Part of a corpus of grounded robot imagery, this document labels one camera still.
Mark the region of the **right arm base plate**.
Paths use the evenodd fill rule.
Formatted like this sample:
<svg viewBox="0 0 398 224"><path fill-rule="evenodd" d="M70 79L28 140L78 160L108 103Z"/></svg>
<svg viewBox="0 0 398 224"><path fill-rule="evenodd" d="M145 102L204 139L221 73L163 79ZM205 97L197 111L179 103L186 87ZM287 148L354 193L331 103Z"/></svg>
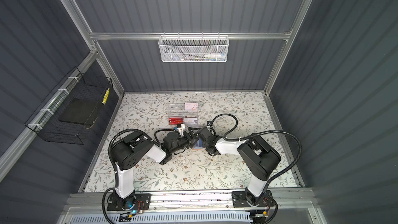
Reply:
<svg viewBox="0 0 398 224"><path fill-rule="evenodd" d="M244 191L233 191L231 193L233 206L235 208L243 208L243 207L264 207L270 208L274 207L275 203L272 201L272 192L267 190L265 193L262 193L259 197L255 197L248 190Z"/></svg>

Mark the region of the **pink leather card holder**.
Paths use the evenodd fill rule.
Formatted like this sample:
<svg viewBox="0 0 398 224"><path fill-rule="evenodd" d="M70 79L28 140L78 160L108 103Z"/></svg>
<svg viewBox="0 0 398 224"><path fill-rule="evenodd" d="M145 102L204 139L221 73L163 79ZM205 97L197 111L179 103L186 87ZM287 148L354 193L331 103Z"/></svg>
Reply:
<svg viewBox="0 0 398 224"><path fill-rule="evenodd" d="M198 140L194 146L192 147L192 149L194 150L199 150L199 149L203 149L203 142L202 140Z"/></svg>

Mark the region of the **red card in organizer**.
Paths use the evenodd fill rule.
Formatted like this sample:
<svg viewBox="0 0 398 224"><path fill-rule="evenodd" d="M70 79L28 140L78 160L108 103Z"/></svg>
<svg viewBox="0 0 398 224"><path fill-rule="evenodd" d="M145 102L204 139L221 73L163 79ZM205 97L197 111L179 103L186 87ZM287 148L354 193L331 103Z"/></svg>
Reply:
<svg viewBox="0 0 398 224"><path fill-rule="evenodd" d="M171 117L169 118L169 125L178 125L183 124L184 118L183 117Z"/></svg>

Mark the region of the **white card in organizer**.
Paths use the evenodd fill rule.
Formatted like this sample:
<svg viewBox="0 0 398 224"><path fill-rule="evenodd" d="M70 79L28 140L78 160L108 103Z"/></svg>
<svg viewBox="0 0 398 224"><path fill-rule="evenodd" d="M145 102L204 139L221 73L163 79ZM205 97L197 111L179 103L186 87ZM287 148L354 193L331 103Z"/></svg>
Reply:
<svg viewBox="0 0 398 224"><path fill-rule="evenodd" d="M198 125L198 118L197 117L185 117L183 119L184 124L188 126L197 126Z"/></svg>

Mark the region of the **pink card in organizer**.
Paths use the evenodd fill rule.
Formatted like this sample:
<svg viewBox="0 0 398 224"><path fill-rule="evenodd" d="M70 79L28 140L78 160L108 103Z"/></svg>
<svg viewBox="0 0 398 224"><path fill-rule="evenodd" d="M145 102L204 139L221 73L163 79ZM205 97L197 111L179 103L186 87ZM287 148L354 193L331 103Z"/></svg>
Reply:
<svg viewBox="0 0 398 224"><path fill-rule="evenodd" d="M185 109L185 111L196 112L199 109L199 104L196 102L186 102L184 104L184 109Z"/></svg>

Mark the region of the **white tube in basket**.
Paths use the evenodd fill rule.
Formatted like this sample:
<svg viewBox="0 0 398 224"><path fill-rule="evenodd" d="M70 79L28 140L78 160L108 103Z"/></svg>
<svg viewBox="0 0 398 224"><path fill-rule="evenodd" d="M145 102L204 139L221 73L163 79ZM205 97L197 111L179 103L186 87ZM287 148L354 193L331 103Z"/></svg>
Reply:
<svg viewBox="0 0 398 224"><path fill-rule="evenodd" d="M205 54L204 58L211 61L226 61L227 55L225 53L212 53L212 54Z"/></svg>

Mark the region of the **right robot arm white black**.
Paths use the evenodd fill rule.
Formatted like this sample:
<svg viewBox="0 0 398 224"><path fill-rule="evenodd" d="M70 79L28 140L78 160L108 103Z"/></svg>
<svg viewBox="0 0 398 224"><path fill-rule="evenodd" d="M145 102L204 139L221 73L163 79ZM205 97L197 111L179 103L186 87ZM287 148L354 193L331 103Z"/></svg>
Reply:
<svg viewBox="0 0 398 224"><path fill-rule="evenodd" d="M211 156L228 154L241 157L251 172L249 185L245 189L247 202L252 206L261 202L269 185L268 180L282 160L269 143L259 136L236 142L226 141L212 134L207 127L195 132L194 139L202 141L202 146Z"/></svg>

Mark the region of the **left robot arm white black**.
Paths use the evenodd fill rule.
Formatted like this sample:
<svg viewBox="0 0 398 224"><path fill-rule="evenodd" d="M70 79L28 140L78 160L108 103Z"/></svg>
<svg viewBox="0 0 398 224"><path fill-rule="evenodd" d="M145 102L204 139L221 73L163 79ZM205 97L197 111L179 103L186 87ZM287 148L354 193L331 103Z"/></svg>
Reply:
<svg viewBox="0 0 398 224"><path fill-rule="evenodd" d="M192 128L178 132L167 129L168 134L160 143L139 129L126 129L117 133L109 143L108 156L115 173L116 202L122 209L132 209L137 199L133 186L134 168L143 157L149 157L155 162L167 164L176 151L192 148L199 140Z"/></svg>

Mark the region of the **yellow tag on basket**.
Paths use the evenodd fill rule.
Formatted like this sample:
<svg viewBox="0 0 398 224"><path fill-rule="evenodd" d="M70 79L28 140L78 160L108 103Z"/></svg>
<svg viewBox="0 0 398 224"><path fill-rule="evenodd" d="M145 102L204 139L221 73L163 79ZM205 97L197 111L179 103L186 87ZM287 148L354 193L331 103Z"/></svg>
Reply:
<svg viewBox="0 0 398 224"><path fill-rule="evenodd" d="M105 93L104 93L103 99L102 99L102 104L103 104L103 105L106 104L107 99L108 99L108 96L109 96L109 93L110 93L110 88L107 88L106 91L105 91Z"/></svg>

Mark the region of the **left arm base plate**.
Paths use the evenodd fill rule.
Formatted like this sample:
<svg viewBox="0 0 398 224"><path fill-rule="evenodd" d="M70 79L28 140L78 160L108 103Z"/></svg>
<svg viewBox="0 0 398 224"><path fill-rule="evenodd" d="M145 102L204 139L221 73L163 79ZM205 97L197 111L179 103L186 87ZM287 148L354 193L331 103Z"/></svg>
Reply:
<svg viewBox="0 0 398 224"><path fill-rule="evenodd" d="M106 198L107 211L146 211L149 209L151 194L131 194L125 199L116 193Z"/></svg>

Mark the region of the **aluminium front rail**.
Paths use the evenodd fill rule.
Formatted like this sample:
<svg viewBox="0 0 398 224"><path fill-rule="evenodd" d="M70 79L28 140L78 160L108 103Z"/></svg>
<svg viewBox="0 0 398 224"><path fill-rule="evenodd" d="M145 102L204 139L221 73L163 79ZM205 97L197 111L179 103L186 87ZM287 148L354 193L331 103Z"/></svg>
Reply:
<svg viewBox="0 0 398 224"><path fill-rule="evenodd" d="M235 210L232 199L233 189L225 190L183 190L148 191L150 200L140 199L146 213L167 211L217 211ZM311 188L272 188L271 193L280 209L318 207L318 200ZM103 193L71 194L62 214L94 213L101 214Z"/></svg>

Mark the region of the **clear acrylic card organizer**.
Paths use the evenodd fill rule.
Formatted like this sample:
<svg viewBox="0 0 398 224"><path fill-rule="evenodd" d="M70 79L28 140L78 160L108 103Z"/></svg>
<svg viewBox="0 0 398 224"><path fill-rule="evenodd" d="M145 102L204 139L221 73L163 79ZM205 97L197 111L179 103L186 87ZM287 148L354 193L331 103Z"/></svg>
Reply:
<svg viewBox="0 0 398 224"><path fill-rule="evenodd" d="M168 108L169 118L171 118L171 117L183 117L183 118L197 117L198 122L199 122L199 109L196 112L185 111L184 104L185 103L170 104L169 108Z"/></svg>

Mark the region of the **black pad in basket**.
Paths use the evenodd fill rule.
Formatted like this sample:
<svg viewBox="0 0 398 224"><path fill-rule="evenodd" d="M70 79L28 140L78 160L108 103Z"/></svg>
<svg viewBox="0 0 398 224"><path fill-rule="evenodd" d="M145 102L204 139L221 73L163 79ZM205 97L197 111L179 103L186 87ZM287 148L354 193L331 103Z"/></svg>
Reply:
<svg viewBox="0 0 398 224"><path fill-rule="evenodd" d="M60 115L59 121L86 124L96 107L96 101L74 98Z"/></svg>

